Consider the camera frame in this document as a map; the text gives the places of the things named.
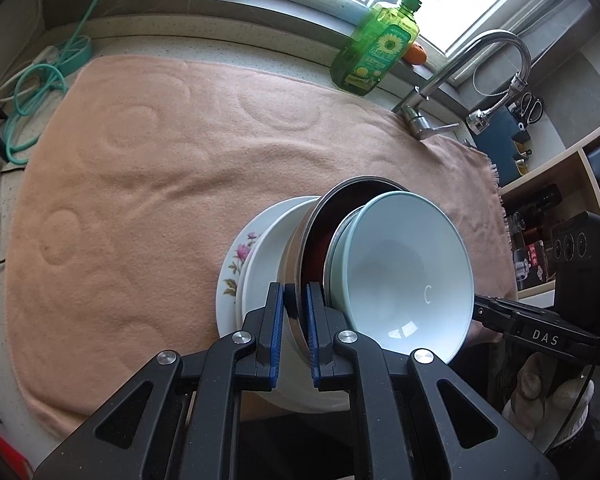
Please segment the right white gloved hand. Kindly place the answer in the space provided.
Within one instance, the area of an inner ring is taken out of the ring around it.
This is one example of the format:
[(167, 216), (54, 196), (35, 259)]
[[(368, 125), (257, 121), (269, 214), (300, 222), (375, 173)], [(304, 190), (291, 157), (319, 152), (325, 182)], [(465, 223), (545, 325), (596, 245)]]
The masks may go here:
[(595, 392), (594, 382), (581, 376), (566, 380), (549, 393), (556, 367), (556, 362), (542, 353), (529, 356), (502, 411), (502, 416), (542, 452), (578, 434)]

